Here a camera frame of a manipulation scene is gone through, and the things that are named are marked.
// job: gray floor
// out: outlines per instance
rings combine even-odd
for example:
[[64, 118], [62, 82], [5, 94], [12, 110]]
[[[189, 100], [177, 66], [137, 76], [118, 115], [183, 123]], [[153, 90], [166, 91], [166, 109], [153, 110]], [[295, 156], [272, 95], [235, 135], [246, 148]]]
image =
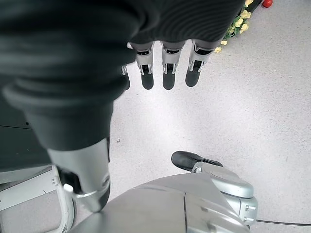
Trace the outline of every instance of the gray floor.
[[[170, 157], [187, 150], [219, 160], [249, 181], [259, 200], [259, 219], [311, 223], [310, 38], [311, 1], [259, 7], [249, 30], [212, 55], [194, 88], [184, 81], [187, 43], [171, 91], [161, 86], [161, 47], [156, 43], [154, 88], [144, 90], [136, 64], [130, 65], [131, 88], [115, 102], [111, 199], [183, 172]], [[55, 202], [52, 193], [3, 211], [4, 232], [56, 227]], [[88, 214], [79, 207], [78, 221]], [[307, 233], [311, 228], [257, 223], [252, 232]]]

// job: artificial flower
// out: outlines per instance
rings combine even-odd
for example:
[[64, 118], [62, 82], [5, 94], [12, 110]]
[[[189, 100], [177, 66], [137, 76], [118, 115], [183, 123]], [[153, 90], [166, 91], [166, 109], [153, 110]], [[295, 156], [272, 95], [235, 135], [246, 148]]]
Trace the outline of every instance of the artificial flower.
[[227, 44], [228, 44], [228, 41], [222, 40], [222, 41], [220, 42], [220, 44], [221, 44], [221, 45], [227, 45]]
[[240, 29], [240, 34], [242, 34], [243, 32], [247, 31], [248, 30], [248, 24], [245, 23], [242, 25], [241, 29]]
[[215, 52], [215, 53], [220, 53], [221, 50], [222, 50], [221, 47], [217, 47], [217, 48], [214, 50], [214, 52]]
[[247, 10], [244, 10], [242, 13], [241, 13], [241, 18], [250, 18], [251, 17], [251, 14], [250, 12], [248, 12]]
[[248, 7], [249, 4], [251, 4], [254, 0], [246, 0], [245, 1], [245, 6]]
[[241, 26], [241, 24], [243, 23], [243, 19], [240, 18], [236, 23], [235, 23], [235, 27], [239, 28]]

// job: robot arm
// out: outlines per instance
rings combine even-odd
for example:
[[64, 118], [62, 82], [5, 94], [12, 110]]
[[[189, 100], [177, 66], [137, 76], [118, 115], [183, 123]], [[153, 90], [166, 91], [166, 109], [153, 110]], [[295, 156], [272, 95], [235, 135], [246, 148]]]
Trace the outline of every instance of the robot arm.
[[[163, 83], [173, 85], [183, 43], [193, 39], [188, 86], [244, 0], [18, 0], [0, 8], [3, 93], [22, 110], [57, 166], [64, 189], [93, 212], [109, 197], [106, 138], [113, 101], [137, 56], [150, 89], [152, 44], [163, 43]], [[136, 53], [126, 47], [131, 42]]]

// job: red apple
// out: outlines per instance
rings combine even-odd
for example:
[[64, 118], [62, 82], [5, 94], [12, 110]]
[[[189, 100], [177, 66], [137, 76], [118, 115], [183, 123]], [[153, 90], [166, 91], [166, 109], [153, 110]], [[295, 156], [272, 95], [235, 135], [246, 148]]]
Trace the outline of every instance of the red apple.
[[262, 5], [267, 8], [270, 7], [272, 4], [273, 4], [273, 0], [264, 0], [262, 3]]

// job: white metal frame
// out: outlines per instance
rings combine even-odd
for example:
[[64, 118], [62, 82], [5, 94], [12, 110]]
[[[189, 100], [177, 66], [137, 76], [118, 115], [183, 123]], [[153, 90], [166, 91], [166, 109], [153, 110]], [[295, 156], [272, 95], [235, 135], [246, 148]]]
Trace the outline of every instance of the white metal frame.
[[61, 209], [59, 227], [49, 233], [67, 233], [74, 221], [74, 202], [63, 190], [56, 167], [0, 192], [0, 211], [56, 190]]

